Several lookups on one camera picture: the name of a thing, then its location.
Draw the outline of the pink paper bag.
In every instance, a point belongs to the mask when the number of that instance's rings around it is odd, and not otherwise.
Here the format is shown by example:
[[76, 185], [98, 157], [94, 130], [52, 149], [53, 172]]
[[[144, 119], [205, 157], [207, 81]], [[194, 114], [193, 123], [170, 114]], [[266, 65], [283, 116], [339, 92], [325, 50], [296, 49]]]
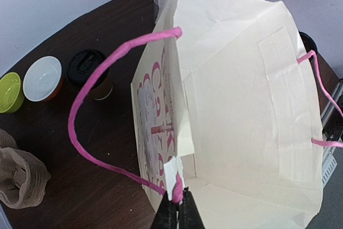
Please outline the pink paper bag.
[[[306, 228], [323, 199], [314, 51], [281, 1], [176, 0], [151, 34], [122, 44], [89, 77], [69, 137], [87, 160], [140, 183], [155, 211], [193, 194], [205, 228]], [[145, 46], [131, 83], [140, 175], [92, 157], [74, 129], [99, 77]]]

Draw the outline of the black cup lid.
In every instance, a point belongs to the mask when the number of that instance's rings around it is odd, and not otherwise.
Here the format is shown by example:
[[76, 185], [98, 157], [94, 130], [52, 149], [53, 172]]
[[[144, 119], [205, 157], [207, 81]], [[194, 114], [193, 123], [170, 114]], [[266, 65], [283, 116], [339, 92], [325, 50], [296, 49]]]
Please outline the black cup lid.
[[106, 56], [96, 49], [85, 49], [70, 59], [66, 76], [73, 88], [80, 91], [96, 68], [106, 60]]

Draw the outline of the cardboard cup carrier stack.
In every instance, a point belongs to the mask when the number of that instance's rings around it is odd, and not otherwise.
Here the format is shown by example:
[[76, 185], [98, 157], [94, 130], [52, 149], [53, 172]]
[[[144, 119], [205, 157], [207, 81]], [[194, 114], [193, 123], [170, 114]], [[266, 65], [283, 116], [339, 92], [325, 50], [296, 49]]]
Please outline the cardboard cup carrier stack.
[[1, 130], [1, 201], [9, 208], [38, 206], [51, 175], [29, 152], [20, 150], [14, 138]]

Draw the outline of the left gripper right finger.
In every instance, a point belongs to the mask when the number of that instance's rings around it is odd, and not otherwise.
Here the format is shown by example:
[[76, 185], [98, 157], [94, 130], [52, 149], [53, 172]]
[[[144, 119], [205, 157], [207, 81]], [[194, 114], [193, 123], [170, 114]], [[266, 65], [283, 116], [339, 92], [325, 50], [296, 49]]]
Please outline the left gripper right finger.
[[178, 227], [180, 229], [204, 229], [192, 192], [188, 187], [183, 189], [183, 199], [179, 206]]

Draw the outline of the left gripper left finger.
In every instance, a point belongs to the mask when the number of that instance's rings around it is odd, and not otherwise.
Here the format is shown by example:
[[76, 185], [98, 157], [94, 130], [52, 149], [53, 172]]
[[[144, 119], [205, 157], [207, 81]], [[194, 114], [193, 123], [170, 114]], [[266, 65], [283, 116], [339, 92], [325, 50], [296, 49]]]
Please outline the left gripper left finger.
[[177, 229], [177, 206], [165, 192], [153, 219], [151, 229]]

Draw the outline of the brown paper coffee cup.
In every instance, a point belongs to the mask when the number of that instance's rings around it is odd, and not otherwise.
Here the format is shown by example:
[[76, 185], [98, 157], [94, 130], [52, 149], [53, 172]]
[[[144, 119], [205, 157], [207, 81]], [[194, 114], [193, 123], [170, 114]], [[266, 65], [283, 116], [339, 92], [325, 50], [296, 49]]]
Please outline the brown paper coffee cup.
[[94, 100], [103, 100], [107, 98], [113, 90], [113, 82], [110, 76], [109, 69], [107, 69], [96, 81], [89, 92], [89, 95]]

